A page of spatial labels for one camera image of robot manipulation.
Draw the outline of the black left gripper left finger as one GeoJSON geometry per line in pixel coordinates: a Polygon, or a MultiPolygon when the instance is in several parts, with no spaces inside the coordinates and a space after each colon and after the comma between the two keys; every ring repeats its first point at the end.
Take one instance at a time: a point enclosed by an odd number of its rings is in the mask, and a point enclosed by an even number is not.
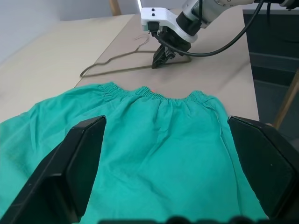
{"type": "Polygon", "coordinates": [[[105,116],[98,116],[75,125],[39,163],[0,222],[80,222],[98,171],[106,123],[105,116]]]}

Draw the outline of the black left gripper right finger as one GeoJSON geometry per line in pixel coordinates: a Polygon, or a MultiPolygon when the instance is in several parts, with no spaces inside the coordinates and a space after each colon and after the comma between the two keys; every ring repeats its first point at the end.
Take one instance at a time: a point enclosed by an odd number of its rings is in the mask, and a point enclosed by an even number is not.
{"type": "Polygon", "coordinates": [[[299,218],[299,152],[272,126],[228,119],[242,170],[270,219],[299,218]]]}

